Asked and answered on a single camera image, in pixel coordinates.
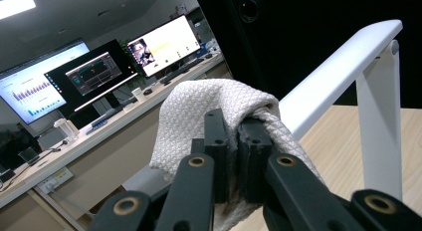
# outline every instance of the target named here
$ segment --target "brass insert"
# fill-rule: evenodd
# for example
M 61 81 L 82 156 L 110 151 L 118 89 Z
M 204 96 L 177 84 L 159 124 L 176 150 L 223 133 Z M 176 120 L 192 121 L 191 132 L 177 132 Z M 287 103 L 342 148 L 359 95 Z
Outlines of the brass insert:
M 288 156 L 281 155 L 277 157 L 277 163 L 283 166 L 294 166 L 296 161 Z
M 371 194 L 364 198 L 365 203 L 373 210 L 384 214 L 395 213 L 396 207 L 391 200 L 379 195 Z
M 140 205 L 140 202 L 135 197 L 124 197 L 123 199 L 119 200 L 113 208 L 113 212 L 116 215 L 127 215 L 134 212 Z
M 202 157 L 193 157 L 188 162 L 190 166 L 200 167 L 205 164 L 205 159 Z

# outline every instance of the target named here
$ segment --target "computer monitor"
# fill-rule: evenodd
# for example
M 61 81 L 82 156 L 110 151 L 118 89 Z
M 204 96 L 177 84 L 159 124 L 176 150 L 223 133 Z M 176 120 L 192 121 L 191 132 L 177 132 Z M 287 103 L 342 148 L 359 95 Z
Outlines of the computer monitor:
M 200 49 L 189 22 L 181 15 L 126 43 L 133 59 L 149 78 Z
M 0 73 L 0 97 L 25 123 L 49 114 L 66 101 L 44 77 L 89 48 L 82 39 Z
M 44 76 L 65 99 L 64 117 L 76 115 L 138 75 L 117 40 L 112 40 Z

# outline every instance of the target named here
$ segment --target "computer mouse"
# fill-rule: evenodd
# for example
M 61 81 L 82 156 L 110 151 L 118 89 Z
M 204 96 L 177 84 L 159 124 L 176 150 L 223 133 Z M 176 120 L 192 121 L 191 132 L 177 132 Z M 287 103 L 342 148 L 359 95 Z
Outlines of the computer mouse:
M 152 94 L 152 89 L 145 89 L 145 91 L 143 91 L 144 95 L 150 95 Z

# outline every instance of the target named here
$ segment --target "cable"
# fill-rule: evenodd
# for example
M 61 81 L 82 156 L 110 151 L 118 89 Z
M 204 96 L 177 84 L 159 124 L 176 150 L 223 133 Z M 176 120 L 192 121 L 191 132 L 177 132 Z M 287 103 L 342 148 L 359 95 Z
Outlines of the cable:
M 45 155 L 43 155 L 42 157 L 40 157 L 37 161 L 36 161 L 36 163 L 38 163 L 40 160 L 42 160 L 43 158 L 45 158 L 47 155 L 49 155 L 51 152 L 57 152 L 57 151 L 60 151 L 61 149 L 60 149 L 60 147 L 61 146 L 63 146 L 63 145 L 65 145 L 65 144 L 68 144 L 68 141 L 67 140 L 62 140 L 62 143 L 59 145 L 59 146 L 57 146 L 57 147 L 52 147 L 52 148 L 50 148 L 50 149 L 48 149 L 47 150 L 47 153 L 45 154 Z M 4 192 L 4 191 L 6 191 L 9 187 L 10 187 L 10 185 L 12 185 L 13 184 L 13 182 L 16 180 L 16 178 L 18 178 L 25 170 L 27 170 L 29 167 L 31 167 L 30 165 L 28 165 L 27 164 L 27 166 L 20 172 L 20 173 L 18 173 L 18 174 L 15 174 L 15 176 L 12 178 L 12 179 L 10 179 L 10 181 L 9 181 L 9 183 L 6 185 L 6 187 L 3 187 L 4 186 L 4 183 L 3 182 L 1 182 L 1 185 L 0 185 L 0 193 L 1 192 Z

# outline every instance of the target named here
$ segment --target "display screen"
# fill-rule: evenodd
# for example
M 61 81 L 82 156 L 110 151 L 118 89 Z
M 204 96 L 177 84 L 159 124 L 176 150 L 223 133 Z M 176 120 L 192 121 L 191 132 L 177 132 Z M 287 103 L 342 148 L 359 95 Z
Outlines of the display screen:
M 137 76 L 117 40 L 112 40 L 44 75 L 67 103 L 64 116 L 76 113 Z
M 87 53 L 82 40 L 74 41 L 0 74 L 0 96 L 25 123 L 63 106 L 66 101 L 44 74 Z
M 172 66 L 200 49 L 185 16 L 179 16 L 127 43 L 147 77 Z

